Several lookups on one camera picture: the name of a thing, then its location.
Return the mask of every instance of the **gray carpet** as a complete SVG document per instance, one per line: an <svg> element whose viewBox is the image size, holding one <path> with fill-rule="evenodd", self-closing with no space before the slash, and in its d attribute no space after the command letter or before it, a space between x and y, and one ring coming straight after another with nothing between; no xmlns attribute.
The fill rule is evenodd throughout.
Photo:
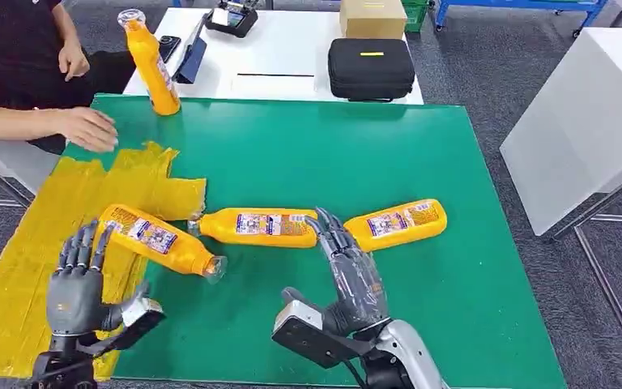
<svg viewBox="0 0 622 389"><path fill-rule="evenodd" d="M138 6L155 28L169 1L71 0L71 13L90 51L123 49L117 13ZM197 0L198 5L213 2ZM276 9L336 11L337 2L278 0ZM618 12L608 4L596 25ZM577 239L536 238L498 147L541 88L583 18L581 13L518 11L478 7L449 9L446 28L435 33L426 19L420 34L408 37L424 100L466 106L535 292L547 331L571 388L622 388L622 331L599 292ZM613 207L622 212L622 200ZM19 213L0 208L0 248ZM622 302L622 224L590 222L586 234L602 259ZM0 387L8 387L0 380ZM193 384L112 381L103 387L194 387Z"/></svg>

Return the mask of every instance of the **black shirt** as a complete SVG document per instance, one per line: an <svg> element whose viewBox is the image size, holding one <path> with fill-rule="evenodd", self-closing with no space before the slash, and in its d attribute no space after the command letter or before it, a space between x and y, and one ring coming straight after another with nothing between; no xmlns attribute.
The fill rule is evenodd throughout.
<svg viewBox="0 0 622 389"><path fill-rule="evenodd" d="M0 106L12 109L89 105L88 77L65 82L63 42L51 10L61 0L0 0Z"/></svg>

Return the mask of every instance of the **green mat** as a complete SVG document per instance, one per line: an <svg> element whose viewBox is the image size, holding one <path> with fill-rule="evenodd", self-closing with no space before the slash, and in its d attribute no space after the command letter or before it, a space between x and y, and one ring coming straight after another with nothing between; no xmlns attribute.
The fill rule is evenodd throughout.
<svg viewBox="0 0 622 389"><path fill-rule="evenodd" d="M347 220L439 199L442 235L375 253L392 316L420 332L453 387L565 387L464 108L186 99L159 118L149 104L98 96L94 106L117 120L120 147L180 150L172 175L206 177L209 212L320 205ZM102 156L107 168L114 157ZM150 264L168 319L122 353L115 376L356 385L342 366L323 370L270 339L283 287L334 300L319 249L203 240L229 257L228 274L209 285Z"/></svg>

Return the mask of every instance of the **gray robot finger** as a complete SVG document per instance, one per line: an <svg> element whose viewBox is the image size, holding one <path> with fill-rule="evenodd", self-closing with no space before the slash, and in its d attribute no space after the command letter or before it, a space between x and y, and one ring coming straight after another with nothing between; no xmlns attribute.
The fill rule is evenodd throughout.
<svg viewBox="0 0 622 389"><path fill-rule="evenodd" d="M81 229L77 231L77 233L73 236L70 241L70 251L68 251L68 258L66 260L66 267L72 268L77 265L77 254L79 252L79 245L82 241L82 236L84 234L84 229L87 226L83 226Z"/></svg>
<svg viewBox="0 0 622 389"><path fill-rule="evenodd" d="M82 235L82 242L79 247L79 252L77 254L77 266L82 269L87 269L89 267L90 257L92 256L92 241L94 240L94 235L96 234L96 226L99 224L99 221L94 219L92 222L84 228L84 232Z"/></svg>
<svg viewBox="0 0 622 389"><path fill-rule="evenodd" d="M328 231L332 229L332 217L330 217L330 213L326 211L325 208L316 207L316 213L320 216L318 220L322 220L322 226L324 231Z"/></svg>
<svg viewBox="0 0 622 389"><path fill-rule="evenodd" d="M108 225L104 232L101 233L99 241L96 243L96 250L94 251L94 258L92 259L92 265L90 269L101 271L104 267L104 257L106 255L106 246L109 244L111 233L113 232L113 226Z"/></svg>
<svg viewBox="0 0 622 389"><path fill-rule="evenodd" d="M324 227L320 221L310 216L305 216L304 220L306 221L306 224L310 225L313 231L316 232L316 235L318 236L318 241L321 243L321 248L323 249L323 253L325 253L326 257L330 259L330 256L333 253L335 253L338 249L337 244L335 244L334 239L332 238L331 235L328 234L328 232L324 230Z"/></svg>
<svg viewBox="0 0 622 389"><path fill-rule="evenodd" d="M320 237L323 234L323 228L318 220L314 219L311 216L304 216L304 221L306 222L306 224L311 226L316 235Z"/></svg>
<svg viewBox="0 0 622 389"><path fill-rule="evenodd" d="M341 250L345 247L349 247L351 241L348 241L344 237L344 227L342 223L340 223L337 216L326 211L325 208L316 208L318 215L326 222L327 224L327 232L330 235L331 239L334 241L334 245L337 246L338 250Z"/></svg>
<svg viewBox="0 0 622 389"><path fill-rule="evenodd" d="M63 247L61 248L61 253L58 255L58 268L56 271L61 271L66 266L66 262L68 260L68 252L70 251L70 242L72 241L72 237L66 239L66 242L63 243Z"/></svg>

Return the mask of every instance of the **black case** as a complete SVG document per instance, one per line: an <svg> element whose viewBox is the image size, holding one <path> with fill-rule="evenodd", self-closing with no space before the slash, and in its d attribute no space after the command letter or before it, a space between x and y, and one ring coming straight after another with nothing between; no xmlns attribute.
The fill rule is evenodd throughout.
<svg viewBox="0 0 622 389"><path fill-rule="evenodd" d="M333 95L352 101L392 101L411 92L414 64L399 39L335 39L328 52Z"/></svg>

